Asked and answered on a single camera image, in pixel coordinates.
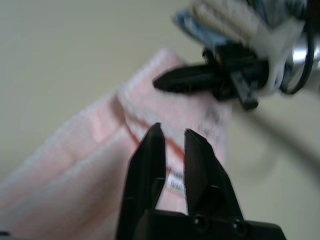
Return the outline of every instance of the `care label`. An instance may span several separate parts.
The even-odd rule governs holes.
[[[184,174],[181,172],[170,171],[166,187],[169,190],[174,191],[175,193],[185,196],[185,181]]]

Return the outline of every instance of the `black cable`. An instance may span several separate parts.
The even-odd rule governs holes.
[[[294,95],[305,86],[314,64],[315,31],[311,19],[306,15],[303,17],[305,19],[304,30],[306,32],[307,41],[307,54],[305,57],[304,68],[297,85],[293,89],[289,90],[288,86],[284,86],[283,84],[280,86],[280,90],[287,95]]]

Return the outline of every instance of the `folded towel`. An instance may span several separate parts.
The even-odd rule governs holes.
[[[153,88],[156,76],[182,64],[161,50],[128,82],[64,124],[0,186],[1,230],[39,240],[114,239],[129,159],[155,122],[166,137],[168,173],[157,208],[187,213],[184,130],[206,137],[224,164],[231,107],[208,92]]]
[[[301,36],[305,24],[303,21],[291,17],[270,30],[255,10],[241,0],[194,0],[189,11],[201,26],[250,47],[260,59],[268,59],[268,81],[257,92],[258,95],[271,95],[279,89],[284,79],[286,60]],[[198,35],[201,42],[210,42],[210,35],[206,35],[206,39],[202,36]]]
[[[203,25],[186,9],[178,10],[175,13],[174,22],[187,35],[212,49],[213,51],[215,50],[216,46],[225,45],[228,41],[226,36]]]

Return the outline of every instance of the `white table surface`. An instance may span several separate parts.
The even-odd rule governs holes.
[[[0,1],[0,181],[159,48],[201,61],[171,22],[188,2]],[[301,92],[235,108],[229,127],[226,170],[245,217],[279,224],[288,240],[320,239],[319,124],[319,97]]]

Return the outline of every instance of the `pink towel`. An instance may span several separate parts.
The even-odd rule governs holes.
[[[39,240],[113,239],[128,162],[156,122],[166,137],[167,183],[158,209],[187,213],[184,131],[190,128],[226,159],[228,104],[210,93],[172,94],[152,80],[182,65],[160,50],[134,77],[74,116],[0,186],[0,230]]]

